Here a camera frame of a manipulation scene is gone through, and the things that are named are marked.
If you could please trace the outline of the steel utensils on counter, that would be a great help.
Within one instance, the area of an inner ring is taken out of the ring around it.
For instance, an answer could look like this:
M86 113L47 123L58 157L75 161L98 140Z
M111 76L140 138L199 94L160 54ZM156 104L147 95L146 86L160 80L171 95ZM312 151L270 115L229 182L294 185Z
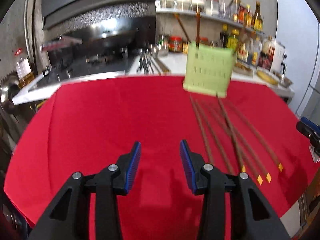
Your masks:
M166 75L170 74L171 70L155 57L155 55L147 51L141 51L139 53L136 73L144 75Z

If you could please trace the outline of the steel bowl right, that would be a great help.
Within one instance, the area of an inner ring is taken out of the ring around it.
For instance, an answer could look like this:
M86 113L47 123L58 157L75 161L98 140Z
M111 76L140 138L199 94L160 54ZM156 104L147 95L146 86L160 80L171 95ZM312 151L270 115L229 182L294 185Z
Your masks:
M274 75L279 79L279 84L284 88L289 88L293 82L284 74L274 71Z

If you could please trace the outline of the yellow dish with food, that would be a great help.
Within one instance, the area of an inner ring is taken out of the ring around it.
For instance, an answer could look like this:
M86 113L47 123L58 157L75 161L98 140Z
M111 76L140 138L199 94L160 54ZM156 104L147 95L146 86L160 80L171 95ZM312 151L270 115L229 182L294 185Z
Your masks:
M270 85L277 86L279 84L279 81L275 77L262 70L257 70L256 75Z

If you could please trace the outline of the plate with food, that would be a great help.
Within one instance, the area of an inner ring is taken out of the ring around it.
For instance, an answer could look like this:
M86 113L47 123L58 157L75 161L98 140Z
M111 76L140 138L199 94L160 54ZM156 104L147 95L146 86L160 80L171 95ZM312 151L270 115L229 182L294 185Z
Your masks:
M245 76L250 76L253 77L253 70L246 66L245 64L236 61L234 67L233 67L233 72L238 73L240 75L245 75Z

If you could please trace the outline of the red table cloth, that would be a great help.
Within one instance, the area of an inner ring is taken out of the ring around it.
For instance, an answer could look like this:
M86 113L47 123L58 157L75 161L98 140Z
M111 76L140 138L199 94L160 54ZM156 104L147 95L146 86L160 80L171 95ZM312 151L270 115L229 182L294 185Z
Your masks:
M119 197L124 239L195 239L202 197L189 190L179 153L185 139L205 155L189 96L217 107L216 98L190 94L181 76L138 76L61 86L33 117L10 161L4 191L34 226L74 172L95 174L131 150L142 154L132 190ZM265 148L226 103L240 110L272 147ZM234 126L271 174L260 189L282 216L310 185L319 165L297 118L270 88L231 81L223 101Z

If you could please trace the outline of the white refrigerator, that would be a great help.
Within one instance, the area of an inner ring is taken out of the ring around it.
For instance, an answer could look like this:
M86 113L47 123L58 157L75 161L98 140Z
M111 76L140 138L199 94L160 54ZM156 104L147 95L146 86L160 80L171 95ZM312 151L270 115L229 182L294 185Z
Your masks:
M276 40L286 48L285 76L293 84L289 108L310 115L319 99L319 21L305 0L277 0Z

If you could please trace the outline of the green yellow sauce bottle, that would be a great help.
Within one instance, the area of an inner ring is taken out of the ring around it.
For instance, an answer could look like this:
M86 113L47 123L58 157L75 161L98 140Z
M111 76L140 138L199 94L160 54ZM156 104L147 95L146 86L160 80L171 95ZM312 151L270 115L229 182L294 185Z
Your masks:
M231 35L229 35L228 37L227 48L235 51L238 46L238 43L239 43L239 31L238 29L233 29L231 32Z

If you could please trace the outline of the green plastic utensil holder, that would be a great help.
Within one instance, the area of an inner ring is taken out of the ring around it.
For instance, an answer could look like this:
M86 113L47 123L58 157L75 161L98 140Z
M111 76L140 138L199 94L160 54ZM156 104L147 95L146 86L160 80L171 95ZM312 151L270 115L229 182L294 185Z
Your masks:
M184 90L225 98L235 62L232 49L190 43Z

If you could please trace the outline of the brown bottle on shelf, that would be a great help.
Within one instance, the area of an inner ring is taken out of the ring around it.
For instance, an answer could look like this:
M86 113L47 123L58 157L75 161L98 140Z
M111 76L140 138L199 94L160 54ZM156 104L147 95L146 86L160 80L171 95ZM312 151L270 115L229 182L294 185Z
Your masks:
M260 2L259 1L256 1L255 12L254 12L254 15L252 16L251 27L257 31L263 30L263 19L261 17Z

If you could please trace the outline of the dark soy sauce bottle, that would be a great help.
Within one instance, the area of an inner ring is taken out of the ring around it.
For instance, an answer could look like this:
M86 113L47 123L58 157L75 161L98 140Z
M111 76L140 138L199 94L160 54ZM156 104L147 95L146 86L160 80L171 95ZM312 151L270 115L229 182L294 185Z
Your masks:
M227 48L228 41L228 25L224 24L222 26L222 31L220 32L220 41L222 48Z

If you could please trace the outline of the steel pot left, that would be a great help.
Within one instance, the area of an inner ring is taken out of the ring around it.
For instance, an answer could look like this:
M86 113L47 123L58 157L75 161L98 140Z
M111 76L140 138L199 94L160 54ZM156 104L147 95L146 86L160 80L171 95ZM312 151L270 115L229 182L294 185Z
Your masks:
M17 107L12 99L21 90L19 79L16 76L9 75L1 84L1 107L8 114L15 114Z

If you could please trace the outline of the cooking oil bottle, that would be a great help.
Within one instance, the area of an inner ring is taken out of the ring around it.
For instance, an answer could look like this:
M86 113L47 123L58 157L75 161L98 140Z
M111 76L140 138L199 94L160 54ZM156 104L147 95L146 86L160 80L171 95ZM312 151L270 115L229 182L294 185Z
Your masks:
M31 69L29 57L22 48L18 48L15 51L15 60L19 87L23 88L34 80L34 74Z

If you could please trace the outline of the black gas stove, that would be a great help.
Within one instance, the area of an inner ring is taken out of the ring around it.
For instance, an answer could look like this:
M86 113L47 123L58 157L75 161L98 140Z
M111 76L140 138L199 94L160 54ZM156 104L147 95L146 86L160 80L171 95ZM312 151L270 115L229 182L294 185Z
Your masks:
M109 55L102 57L95 56L88 61L82 58L74 60L71 63L60 62L51 70L45 71L44 77L29 88L28 92L53 87L62 83L125 75L131 69L135 55L127 56L121 54L121 56L121 59L117 59L114 55Z

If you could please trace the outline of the red lid sauce jar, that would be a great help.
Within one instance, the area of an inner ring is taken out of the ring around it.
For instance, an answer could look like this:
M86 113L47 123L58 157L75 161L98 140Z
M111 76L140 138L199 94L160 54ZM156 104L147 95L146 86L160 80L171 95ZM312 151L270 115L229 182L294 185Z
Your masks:
M181 53L183 51L183 41L181 37L169 37L169 51L172 53Z

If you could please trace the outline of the small steel bowl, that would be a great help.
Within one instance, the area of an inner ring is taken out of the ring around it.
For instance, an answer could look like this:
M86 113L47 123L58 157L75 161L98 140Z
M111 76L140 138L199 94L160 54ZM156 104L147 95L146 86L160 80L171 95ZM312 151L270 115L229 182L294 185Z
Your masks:
M168 55L168 50L161 44L151 44L149 46L150 54L153 57L166 57Z

